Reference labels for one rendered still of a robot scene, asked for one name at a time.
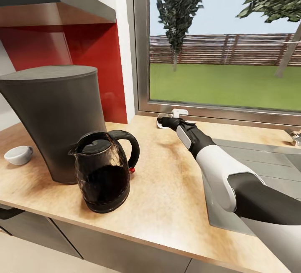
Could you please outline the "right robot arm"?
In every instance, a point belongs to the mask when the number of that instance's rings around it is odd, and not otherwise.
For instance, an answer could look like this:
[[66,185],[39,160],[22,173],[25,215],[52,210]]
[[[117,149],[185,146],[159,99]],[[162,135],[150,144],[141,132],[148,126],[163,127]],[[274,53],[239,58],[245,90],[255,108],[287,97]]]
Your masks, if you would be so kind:
[[301,273],[301,202],[275,189],[238,162],[173,109],[171,117],[157,118],[163,128],[176,131],[192,153],[219,205],[234,212],[291,271]]

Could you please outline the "coffee cup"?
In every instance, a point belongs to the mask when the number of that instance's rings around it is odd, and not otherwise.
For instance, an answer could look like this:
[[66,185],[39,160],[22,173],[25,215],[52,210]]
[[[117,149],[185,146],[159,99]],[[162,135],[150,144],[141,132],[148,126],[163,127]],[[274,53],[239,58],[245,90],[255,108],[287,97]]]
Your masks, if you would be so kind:
[[4,155],[4,158],[8,162],[18,166],[27,163],[30,160],[32,154],[33,154],[33,147],[18,146],[8,151]]

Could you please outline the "paper coffee filter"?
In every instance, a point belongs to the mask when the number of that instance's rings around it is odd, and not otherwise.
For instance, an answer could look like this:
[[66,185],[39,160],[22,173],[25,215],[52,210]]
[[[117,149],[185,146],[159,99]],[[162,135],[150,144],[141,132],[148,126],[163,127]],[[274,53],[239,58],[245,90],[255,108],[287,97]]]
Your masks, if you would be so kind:
[[[169,117],[169,116],[166,113],[160,113],[158,115],[158,117],[163,118],[163,117]],[[163,128],[162,125],[158,122],[158,120],[157,120],[157,125],[158,125],[158,127]]]

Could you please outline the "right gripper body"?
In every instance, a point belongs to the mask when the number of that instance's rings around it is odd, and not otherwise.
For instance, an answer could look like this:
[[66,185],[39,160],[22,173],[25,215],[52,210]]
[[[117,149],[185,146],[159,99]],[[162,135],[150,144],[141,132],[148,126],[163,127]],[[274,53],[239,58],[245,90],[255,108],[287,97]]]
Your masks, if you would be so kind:
[[[162,127],[163,128],[171,128],[172,130],[174,130],[173,128],[172,128],[172,126],[173,126],[173,124],[177,121],[177,120],[184,120],[184,119],[182,119],[182,118],[171,118],[171,117],[166,117],[166,118],[163,118],[162,119],[162,123],[161,123],[161,125],[162,125]],[[175,131],[175,130],[174,130]]]

